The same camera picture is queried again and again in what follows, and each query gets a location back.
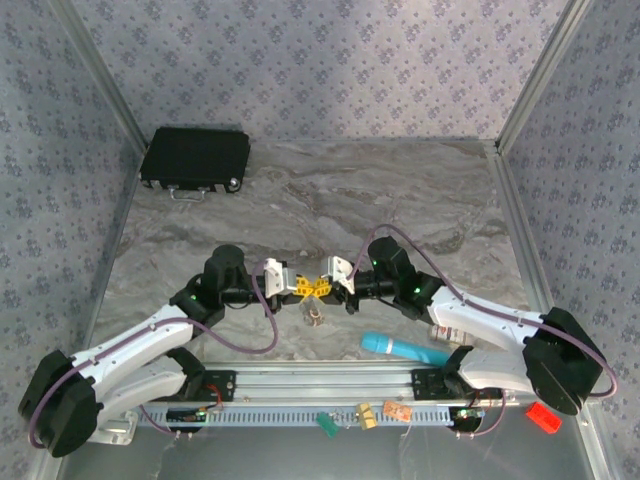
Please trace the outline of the silver metal bracket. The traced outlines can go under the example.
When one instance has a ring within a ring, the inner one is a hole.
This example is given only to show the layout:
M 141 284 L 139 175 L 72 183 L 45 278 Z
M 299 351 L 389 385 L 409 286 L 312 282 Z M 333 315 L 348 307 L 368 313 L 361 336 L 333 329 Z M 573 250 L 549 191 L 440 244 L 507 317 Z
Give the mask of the silver metal bracket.
M 113 446 L 127 446 L 133 441 L 139 416 L 135 411 L 126 411 L 119 417 L 99 426 L 88 442 Z

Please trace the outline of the light blue flashlight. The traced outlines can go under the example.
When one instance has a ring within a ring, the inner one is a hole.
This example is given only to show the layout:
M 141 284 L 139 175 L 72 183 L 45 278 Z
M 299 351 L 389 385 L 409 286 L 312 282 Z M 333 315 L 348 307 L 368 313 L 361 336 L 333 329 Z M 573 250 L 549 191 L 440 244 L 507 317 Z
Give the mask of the light blue flashlight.
M 395 340 L 377 332 L 365 332 L 360 346 L 372 353 L 397 356 L 437 367 L 444 366 L 451 356 L 447 351 Z

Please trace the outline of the green tag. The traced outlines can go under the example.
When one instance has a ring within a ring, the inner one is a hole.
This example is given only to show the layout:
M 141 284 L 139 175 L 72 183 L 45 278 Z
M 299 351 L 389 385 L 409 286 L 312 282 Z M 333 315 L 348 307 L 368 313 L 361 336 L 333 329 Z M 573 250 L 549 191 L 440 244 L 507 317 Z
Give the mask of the green tag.
M 315 417 L 315 422 L 328 438 L 334 438 L 341 429 L 333 417 L 326 412 L 318 413 Z

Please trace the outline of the red plastic block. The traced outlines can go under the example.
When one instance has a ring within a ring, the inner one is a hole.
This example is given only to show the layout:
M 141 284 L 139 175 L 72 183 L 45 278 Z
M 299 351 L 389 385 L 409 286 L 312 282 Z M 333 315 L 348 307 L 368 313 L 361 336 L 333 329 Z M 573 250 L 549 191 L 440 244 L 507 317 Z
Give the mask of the red plastic block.
M 563 421 L 548 407 L 540 402 L 532 403 L 525 412 L 526 417 L 537 425 L 546 434 L 556 434 Z

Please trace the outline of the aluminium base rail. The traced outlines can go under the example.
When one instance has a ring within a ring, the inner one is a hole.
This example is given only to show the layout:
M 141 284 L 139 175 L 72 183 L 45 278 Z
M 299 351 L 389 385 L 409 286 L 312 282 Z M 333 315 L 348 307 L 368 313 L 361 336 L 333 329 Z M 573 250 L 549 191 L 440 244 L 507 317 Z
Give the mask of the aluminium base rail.
M 247 405 L 355 405 L 414 401 L 415 370 L 402 360 L 209 362 L 209 370 L 236 373 L 234 400 Z

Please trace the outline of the small red and white box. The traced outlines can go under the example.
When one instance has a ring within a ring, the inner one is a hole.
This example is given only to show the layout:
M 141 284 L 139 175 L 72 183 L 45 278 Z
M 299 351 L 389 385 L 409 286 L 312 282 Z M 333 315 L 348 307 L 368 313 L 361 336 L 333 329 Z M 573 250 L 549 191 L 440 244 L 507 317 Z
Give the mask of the small red and white box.
M 429 329 L 429 337 L 432 341 L 446 344 L 450 348 L 460 346 L 472 346 L 474 337 L 463 330 L 433 325 Z

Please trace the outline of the aluminium frame post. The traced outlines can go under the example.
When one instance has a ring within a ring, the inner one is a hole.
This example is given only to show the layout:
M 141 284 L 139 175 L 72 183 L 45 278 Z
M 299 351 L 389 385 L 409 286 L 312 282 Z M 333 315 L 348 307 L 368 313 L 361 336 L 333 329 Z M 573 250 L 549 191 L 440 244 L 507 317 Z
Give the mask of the aluminium frame post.
M 147 148 L 144 134 L 73 2 L 71 0 L 47 0 L 47 2 L 121 129 L 132 145 L 139 152 L 144 153 Z
M 593 0 L 567 0 L 511 113 L 495 141 L 499 155 L 506 155 L 525 126 L 535 105 L 578 32 Z

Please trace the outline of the aluminium frame side rail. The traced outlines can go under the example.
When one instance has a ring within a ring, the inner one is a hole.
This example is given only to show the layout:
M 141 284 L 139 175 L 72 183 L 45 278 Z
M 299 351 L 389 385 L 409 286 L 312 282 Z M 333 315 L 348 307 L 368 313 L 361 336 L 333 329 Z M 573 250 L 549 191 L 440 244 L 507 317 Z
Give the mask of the aluminium frame side rail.
M 143 162 L 146 148 L 137 149 L 136 147 L 123 147 L 121 150 L 121 159 L 128 161 L 128 167 L 125 175 L 122 191 L 119 194 L 114 220 L 108 229 L 106 240 L 103 242 L 103 256 L 99 261 L 96 280 L 92 283 L 92 300 L 93 306 L 89 319 L 85 322 L 85 326 L 81 330 L 82 336 L 73 344 L 73 351 L 84 350 L 88 348 L 98 315 L 103 303 L 104 295 L 108 286 L 109 278 L 116 259 L 117 248 L 120 244 L 126 219 L 131 208 L 133 196 L 139 183 L 138 173 Z M 34 465 L 30 468 L 30 472 L 26 476 L 26 480 L 57 480 L 62 458 L 53 458 L 45 450 L 40 450 L 34 455 Z
M 502 158 L 493 140 L 485 140 L 489 170 L 495 182 L 497 198 L 504 214 L 516 263 L 529 306 L 547 311 L 555 305 L 548 281 L 532 236 L 525 210 L 508 163 Z M 588 470 L 594 480 L 625 480 L 615 452 L 605 412 L 597 399 L 585 403 L 574 423 L 583 445 Z

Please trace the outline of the orange tag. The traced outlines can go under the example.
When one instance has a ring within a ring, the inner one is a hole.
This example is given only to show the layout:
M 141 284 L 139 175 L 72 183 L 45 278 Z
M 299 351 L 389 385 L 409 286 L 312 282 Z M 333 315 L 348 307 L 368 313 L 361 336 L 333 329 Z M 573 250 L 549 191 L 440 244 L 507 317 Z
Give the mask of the orange tag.
M 398 402 L 386 400 L 383 403 L 382 412 L 386 417 L 399 422 L 410 423 L 412 421 L 413 409 Z

